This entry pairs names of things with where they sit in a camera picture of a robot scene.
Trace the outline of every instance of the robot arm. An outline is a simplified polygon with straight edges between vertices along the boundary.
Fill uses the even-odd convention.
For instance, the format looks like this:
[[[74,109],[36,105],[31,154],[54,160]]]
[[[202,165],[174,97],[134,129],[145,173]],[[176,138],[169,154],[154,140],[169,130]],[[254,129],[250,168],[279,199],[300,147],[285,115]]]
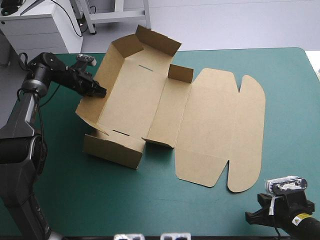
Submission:
[[[51,231],[33,191],[47,156],[42,131],[34,126],[39,101],[51,81],[83,96],[104,98],[106,89],[86,71],[94,64],[94,57],[83,54],[71,67],[52,53],[38,55],[25,66],[29,73],[21,86],[23,95],[0,129],[0,197],[25,239],[62,239]]]

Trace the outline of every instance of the black cable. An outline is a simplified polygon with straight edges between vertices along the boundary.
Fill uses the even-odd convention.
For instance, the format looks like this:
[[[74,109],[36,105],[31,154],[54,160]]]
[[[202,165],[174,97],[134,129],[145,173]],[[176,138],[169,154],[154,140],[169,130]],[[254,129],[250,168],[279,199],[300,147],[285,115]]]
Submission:
[[[92,9],[92,8],[94,8],[94,13],[96,13],[96,12],[97,12],[97,7],[96,7],[95,5],[92,5],[92,6],[90,7],[90,9]]]
[[[21,53],[19,53],[18,56],[19,56],[18,63],[19,63],[20,68],[25,72],[29,72],[33,76],[34,72],[30,68],[27,67],[28,66],[28,55],[25,52],[21,52]]]
[[[272,221],[273,221],[273,224],[274,224],[274,229],[276,231],[276,234],[278,234],[278,240],[280,240],[281,239],[281,234],[280,234],[280,232],[279,232],[279,230],[277,228],[275,216],[272,215],[271,218],[272,218]]]
[[[43,107],[44,105],[46,105],[48,102],[50,102],[50,100],[54,97],[54,95],[56,94],[56,92],[58,91],[58,89],[60,88],[60,84],[56,87],[56,89],[54,90],[54,92],[52,93],[52,95],[49,97],[49,99],[47,101],[45,101],[43,104],[40,105],[40,108]]]
[[[65,14],[68,16],[68,18],[69,18],[69,20],[70,20],[70,22],[71,22],[71,24],[72,24],[72,27],[73,27],[73,30],[74,30],[75,34],[77,34],[77,35],[81,38],[81,37],[83,36],[83,33],[81,32],[81,35],[77,33],[76,28],[75,28],[75,26],[74,26],[74,23],[73,23],[72,20],[71,20],[70,15],[67,13],[67,11],[64,9],[64,7],[61,6],[59,3],[57,3],[55,0],[50,0],[50,1],[53,2],[53,3],[55,3],[55,4],[57,4],[60,8],[62,8],[62,10],[63,10],[63,11],[65,12]]]
[[[92,5],[92,6],[90,7],[90,9],[92,9],[92,8],[94,8],[94,13],[96,13],[96,12],[97,12],[97,7],[96,7],[95,5]],[[88,30],[88,28],[89,28],[89,26],[86,26],[85,30],[82,31],[81,33],[82,33],[82,34],[85,33],[85,32]]]

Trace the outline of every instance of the green table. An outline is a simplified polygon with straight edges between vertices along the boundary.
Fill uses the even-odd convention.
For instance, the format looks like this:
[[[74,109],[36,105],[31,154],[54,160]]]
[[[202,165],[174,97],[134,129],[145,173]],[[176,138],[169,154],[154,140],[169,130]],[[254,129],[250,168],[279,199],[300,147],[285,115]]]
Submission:
[[[98,63],[104,54],[93,54]],[[67,65],[71,54],[59,55]],[[42,109],[49,146],[46,166],[35,192],[52,228],[66,236],[110,236],[116,233],[160,235],[276,235],[273,228],[249,225],[245,211],[260,208],[257,194],[266,179],[297,175],[309,183],[309,200],[320,206],[320,83],[299,48],[182,51],[173,61],[195,69],[253,76],[266,95],[261,174],[242,193],[227,189],[224,170],[207,188],[175,176],[174,150],[147,144],[139,169],[132,170],[85,154],[83,138],[91,128],[76,114],[80,96],[60,88]],[[50,93],[55,89],[52,83]],[[315,213],[320,218],[320,211]],[[19,231],[3,205],[0,235]]]

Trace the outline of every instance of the white floor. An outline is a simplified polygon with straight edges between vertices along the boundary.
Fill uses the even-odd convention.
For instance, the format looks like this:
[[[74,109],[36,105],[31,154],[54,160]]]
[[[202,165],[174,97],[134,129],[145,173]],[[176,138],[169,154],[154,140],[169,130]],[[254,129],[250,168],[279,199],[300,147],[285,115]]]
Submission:
[[[98,12],[114,1],[91,0]],[[149,0],[152,29],[182,43],[180,51],[286,48],[307,52],[320,69],[320,0]],[[126,11],[143,0],[127,0]],[[105,52],[109,44],[134,33],[144,21],[97,24],[84,34],[83,53]]]

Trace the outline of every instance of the cardboard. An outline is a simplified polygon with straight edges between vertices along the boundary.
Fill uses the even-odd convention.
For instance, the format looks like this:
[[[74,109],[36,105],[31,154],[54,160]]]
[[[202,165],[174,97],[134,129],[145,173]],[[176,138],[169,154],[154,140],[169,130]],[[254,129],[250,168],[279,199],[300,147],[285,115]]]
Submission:
[[[84,137],[86,153],[138,168],[146,144],[143,139],[154,120],[164,86],[171,79],[170,64],[180,45],[142,26],[135,34],[111,43],[95,76],[107,89],[106,97],[84,97],[76,109],[97,130]],[[192,80],[192,70],[179,69],[186,70]]]
[[[84,151],[137,169],[146,142],[175,148],[178,178],[215,185],[229,161],[228,187],[250,188],[261,168],[265,94],[250,76],[171,64],[180,43],[142,26],[110,45],[95,79],[107,96],[84,97],[76,113],[96,130]]]
[[[228,188],[252,187],[261,169],[265,105],[252,77],[243,77],[238,92],[231,72],[204,69],[192,84],[178,134],[177,177],[213,187],[229,161]]]

